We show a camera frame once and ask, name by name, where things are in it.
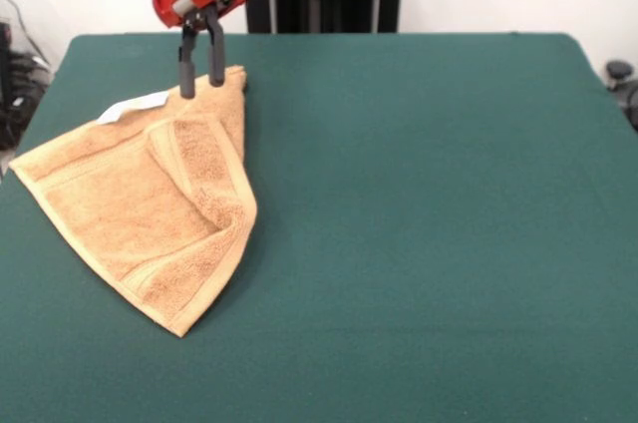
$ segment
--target green felt surface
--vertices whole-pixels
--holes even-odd
[[[21,151],[174,85],[177,41],[75,40]],[[573,40],[227,51],[259,203],[229,287],[175,338],[10,175],[1,422],[638,421],[638,141]]]

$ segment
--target green tablecloth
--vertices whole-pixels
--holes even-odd
[[[21,151],[174,85],[177,41],[75,40]],[[260,211],[229,287],[175,338],[10,175],[1,422],[638,421],[638,141],[573,40],[227,50]]]

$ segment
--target black knob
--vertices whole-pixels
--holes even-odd
[[[625,61],[610,61],[606,68],[609,77],[616,81],[624,81],[634,73],[634,68]]]

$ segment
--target white tag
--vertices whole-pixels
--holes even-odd
[[[161,107],[168,100],[168,91],[155,92],[154,94],[148,94],[147,96],[135,97],[127,101],[117,102],[110,106],[106,111],[100,115],[96,120],[99,125],[112,124],[117,122],[122,114],[126,111],[145,111],[146,109],[154,109],[155,107]]]

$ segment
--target orange towel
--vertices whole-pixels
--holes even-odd
[[[198,79],[192,101],[172,89],[161,108],[88,123],[11,164],[80,257],[178,336],[224,288],[254,225],[245,80],[238,67],[221,88]]]

